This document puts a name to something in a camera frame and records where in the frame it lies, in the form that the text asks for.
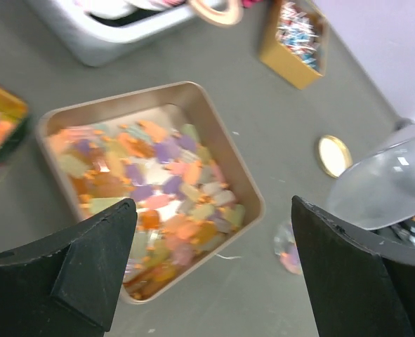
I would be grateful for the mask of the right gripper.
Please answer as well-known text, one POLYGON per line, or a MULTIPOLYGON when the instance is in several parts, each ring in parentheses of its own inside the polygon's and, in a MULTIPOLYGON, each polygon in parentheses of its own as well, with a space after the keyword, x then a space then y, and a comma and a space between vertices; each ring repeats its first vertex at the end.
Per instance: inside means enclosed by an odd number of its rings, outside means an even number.
POLYGON ((415 216, 375 230, 379 236, 415 249, 415 216))

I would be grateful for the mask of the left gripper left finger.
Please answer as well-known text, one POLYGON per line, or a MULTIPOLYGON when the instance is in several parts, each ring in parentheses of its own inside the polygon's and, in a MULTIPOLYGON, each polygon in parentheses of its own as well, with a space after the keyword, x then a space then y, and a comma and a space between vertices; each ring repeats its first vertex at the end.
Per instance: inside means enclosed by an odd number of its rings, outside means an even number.
POLYGON ((0 253, 0 336, 104 336, 110 331, 137 223, 125 198, 0 253))

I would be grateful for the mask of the gold tin pastel gummies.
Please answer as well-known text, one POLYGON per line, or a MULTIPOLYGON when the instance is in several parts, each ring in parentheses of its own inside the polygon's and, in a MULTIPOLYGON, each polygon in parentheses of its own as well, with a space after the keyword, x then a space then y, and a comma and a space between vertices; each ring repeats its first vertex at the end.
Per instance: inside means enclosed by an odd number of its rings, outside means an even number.
POLYGON ((50 111, 36 135, 75 218, 135 202, 127 303, 156 298, 263 214, 206 91, 190 81, 50 111))

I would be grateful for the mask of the clear round container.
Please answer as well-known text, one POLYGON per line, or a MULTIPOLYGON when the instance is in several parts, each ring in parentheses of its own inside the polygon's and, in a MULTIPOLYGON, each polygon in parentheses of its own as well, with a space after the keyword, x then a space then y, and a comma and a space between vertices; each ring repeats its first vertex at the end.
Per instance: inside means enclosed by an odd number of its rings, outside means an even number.
POLYGON ((303 273, 290 220, 277 226, 274 236, 274 251, 285 270, 294 275, 303 273))

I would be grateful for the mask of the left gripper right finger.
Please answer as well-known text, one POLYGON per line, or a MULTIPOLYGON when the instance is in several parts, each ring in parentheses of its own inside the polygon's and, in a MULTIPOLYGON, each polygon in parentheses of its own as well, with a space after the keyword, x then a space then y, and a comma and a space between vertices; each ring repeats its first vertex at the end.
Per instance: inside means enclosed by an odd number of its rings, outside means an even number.
POLYGON ((415 249, 307 200, 291 223, 320 336, 415 336, 415 249))

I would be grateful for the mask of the clear plastic scoop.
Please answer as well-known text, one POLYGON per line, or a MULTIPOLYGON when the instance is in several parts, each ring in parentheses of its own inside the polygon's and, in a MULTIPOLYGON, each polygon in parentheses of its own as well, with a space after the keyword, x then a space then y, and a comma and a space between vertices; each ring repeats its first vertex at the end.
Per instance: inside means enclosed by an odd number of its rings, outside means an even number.
POLYGON ((415 216, 415 124, 392 133, 334 183, 326 211, 364 230, 415 216))

